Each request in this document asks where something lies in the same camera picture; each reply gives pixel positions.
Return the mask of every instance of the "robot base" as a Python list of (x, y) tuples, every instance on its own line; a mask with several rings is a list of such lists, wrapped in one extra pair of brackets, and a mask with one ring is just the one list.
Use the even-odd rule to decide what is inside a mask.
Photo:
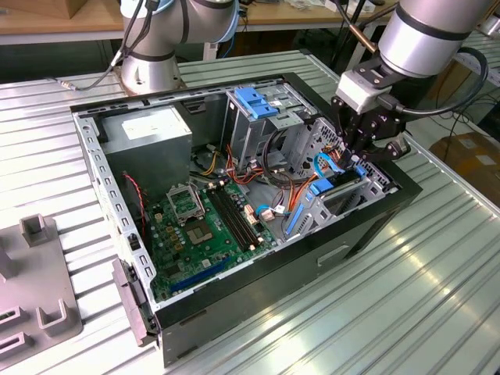
[(162, 61), (128, 56), (122, 65), (122, 82), (127, 90), (137, 95), (185, 87), (174, 54)]

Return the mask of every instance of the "side panel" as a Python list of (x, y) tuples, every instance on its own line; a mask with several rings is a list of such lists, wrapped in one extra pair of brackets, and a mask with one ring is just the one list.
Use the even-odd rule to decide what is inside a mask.
[[(187, 319), (164, 328), (162, 350), (165, 366), (315, 280), (339, 264), (350, 252), (363, 249), (393, 215), (394, 210), (380, 214), (200, 309)], [(253, 267), (259, 268), (259, 262)]]

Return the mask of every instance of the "brass pipe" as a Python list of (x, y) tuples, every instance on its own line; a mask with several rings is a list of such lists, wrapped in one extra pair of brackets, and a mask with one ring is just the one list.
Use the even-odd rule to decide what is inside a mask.
[(377, 45), (373, 43), (356, 25), (350, 24), (349, 30), (356, 36), (359, 43), (364, 45), (368, 51), (375, 53)]

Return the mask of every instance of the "green motherboard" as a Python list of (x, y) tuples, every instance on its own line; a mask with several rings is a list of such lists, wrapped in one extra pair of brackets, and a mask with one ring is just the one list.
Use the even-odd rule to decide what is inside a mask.
[[(152, 218), (150, 255), (157, 272), (152, 290), (157, 301), (192, 288), (276, 246), (272, 234), (262, 223), (248, 223), (244, 212), (248, 203), (235, 183), (226, 184), (217, 194), (222, 197), (222, 203), (220, 199), (213, 200), (213, 191), (199, 191), (198, 204), (203, 206), (205, 216), (202, 219), (192, 218), (183, 226), (177, 222), (168, 198), (148, 208), (149, 217)], [(176, 196), (176, 199), (179, 199), (174, 203), (177, 214), (196, 207), (189, 194)], [(246, 230), (251, 231), (248, 235), (258, 238), (255, 246), (248, 248), (241, 244), (241, 236), (238, 231), (234, 231), (233, 225), (234, 219), (240, 222), (241, 219), (228, 216), (227, 211), (238, 214), (245, 221)]]

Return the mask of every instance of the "wooden table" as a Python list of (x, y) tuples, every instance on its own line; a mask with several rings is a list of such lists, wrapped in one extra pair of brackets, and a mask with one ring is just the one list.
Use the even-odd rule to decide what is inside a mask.
[[(392, 3), (393, 0), (387, 1), (385, 6), (377, 7), (376, 12)], [(361, 15), (360, 19), (370, 15)], [(237, 31), (337, 28), (341, 22), (338, 12), (324, 7), (298, 10), (285, 2), (253, 3), (248, 7), (248, 25), (240, 20)], [(371, 32), (373, 30), (366, 30), (369, 36)], [(117, 0), (88, 0), (71, 20), (14, 9), (0, 15), (0, 45), (121, 39), (122, 36), (123, 23)], [(206, 43), (203, 59), (215, 59), (217, 48), (217, 44)]]

